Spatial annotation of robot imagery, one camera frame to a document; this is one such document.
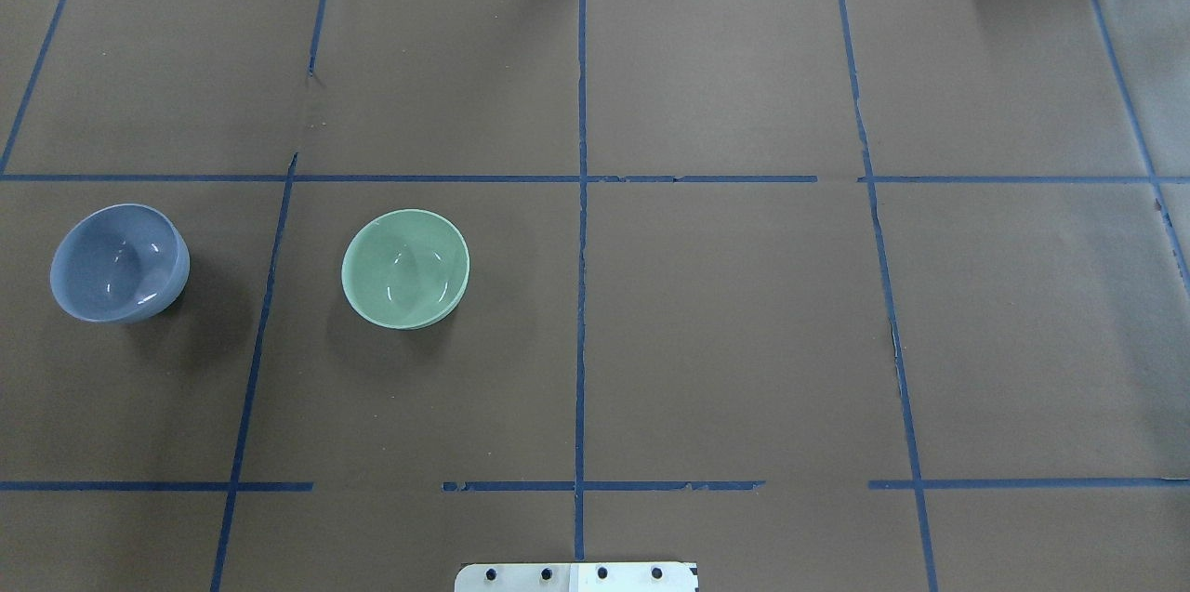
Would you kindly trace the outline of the blue ceramic bowl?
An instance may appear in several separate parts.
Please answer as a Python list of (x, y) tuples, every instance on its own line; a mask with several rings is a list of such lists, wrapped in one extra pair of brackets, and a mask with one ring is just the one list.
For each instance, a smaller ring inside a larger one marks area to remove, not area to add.
[(165, 312), (190, 272), (190, 248), (165, 214), (119, 204), (86, 216), (60, 241), (48, 282), (76, 320), (132, 324)]

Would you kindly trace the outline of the green ceramic bowl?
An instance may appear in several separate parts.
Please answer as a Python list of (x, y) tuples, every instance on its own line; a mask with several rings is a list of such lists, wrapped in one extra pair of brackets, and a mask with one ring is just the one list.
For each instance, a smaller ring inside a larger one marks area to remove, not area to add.
[(400, 331), (430, 328), (455, 312), (470, 280), (463, 233), (430, 210), (400, 208), (349, 241), (342, 291), (363, 320)]

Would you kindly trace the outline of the brown paper table cover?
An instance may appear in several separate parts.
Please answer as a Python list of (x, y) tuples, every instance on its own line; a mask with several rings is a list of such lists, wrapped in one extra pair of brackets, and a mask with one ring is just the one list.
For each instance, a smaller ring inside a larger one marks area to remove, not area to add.
[[(76, 320), (119, 204), (190, 279)], [(4, 0), (5, 591), (613, 559), (1185, 591), (1186, 0)]]

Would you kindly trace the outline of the metal base plate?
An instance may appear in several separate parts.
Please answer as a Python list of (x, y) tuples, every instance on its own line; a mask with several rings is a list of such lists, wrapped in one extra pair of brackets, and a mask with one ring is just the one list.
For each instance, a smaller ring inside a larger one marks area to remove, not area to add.
[(697, 565), (679, 561), (472, 563), (455, 591), (699, 591)]

